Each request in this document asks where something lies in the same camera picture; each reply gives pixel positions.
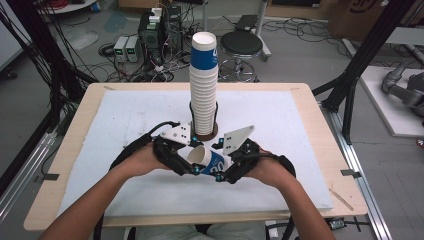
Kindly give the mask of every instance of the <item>blue and white paper cup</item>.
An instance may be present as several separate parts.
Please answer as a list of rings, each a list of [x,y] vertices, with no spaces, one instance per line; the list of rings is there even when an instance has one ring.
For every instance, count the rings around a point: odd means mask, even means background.
[[[218,72],[216,36],[210,32],[198,32],[191,42],[190,72],[208,77]]]
[[[206,175],[225,170],[224,158],[218,153],[213,152],[202,145],[191,150],[187,156],[187,161],[205,166],[200,173]]]

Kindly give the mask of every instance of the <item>stool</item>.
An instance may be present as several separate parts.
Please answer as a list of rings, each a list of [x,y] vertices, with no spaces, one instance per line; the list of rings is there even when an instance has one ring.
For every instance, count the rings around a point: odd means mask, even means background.
[[[221,50],[234,59],[225,60],[219,66],[219,77],[229,81],[256,82],[255,70],[244,60],[258,56],[262,50],[262,41],[247,31],[234,31],[221,38]]]

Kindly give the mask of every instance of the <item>person's lap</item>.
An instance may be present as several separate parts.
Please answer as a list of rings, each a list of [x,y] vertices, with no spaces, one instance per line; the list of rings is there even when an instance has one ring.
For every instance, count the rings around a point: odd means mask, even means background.
[[[262,240],[265,223],[240,222],[213,224],[207,235],[199,233],[194,225],[153,226],[137,228],[138,240]]]

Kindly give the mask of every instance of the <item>gray robotic arm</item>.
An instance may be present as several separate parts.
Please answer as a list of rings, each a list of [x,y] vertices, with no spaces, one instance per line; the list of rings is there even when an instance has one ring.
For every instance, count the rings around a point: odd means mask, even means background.
[[[402,78],[402,73],[405,71],[406,66],[406,63],[402,63],[395,70],[389,72],[383,79],[381,90],[399,98],[416,115],[424,117],[424,72],[412,75],[405,89],[398,86],[397,82]]]

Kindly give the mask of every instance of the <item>round stool seat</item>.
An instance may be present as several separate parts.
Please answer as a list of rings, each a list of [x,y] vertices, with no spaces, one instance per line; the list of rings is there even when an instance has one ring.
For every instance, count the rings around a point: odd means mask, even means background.
[[[250,32],[234,31],[222,36],[221,48],[225,53],[253,57],[262,50],[262,41]]]

